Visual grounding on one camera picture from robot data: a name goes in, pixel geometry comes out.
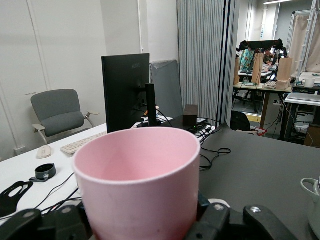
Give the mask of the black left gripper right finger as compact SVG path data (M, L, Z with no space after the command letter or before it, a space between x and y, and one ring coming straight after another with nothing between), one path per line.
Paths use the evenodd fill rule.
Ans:
M197 221L186 240L295 240L297 237L262 205L247 205L237 212L219 202L198 197Z

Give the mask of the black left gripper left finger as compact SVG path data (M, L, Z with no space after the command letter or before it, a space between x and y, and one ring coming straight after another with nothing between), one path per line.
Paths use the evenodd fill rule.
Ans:
M89 240L93 237L83 203L48 214L25 209L0 226L2 240Z

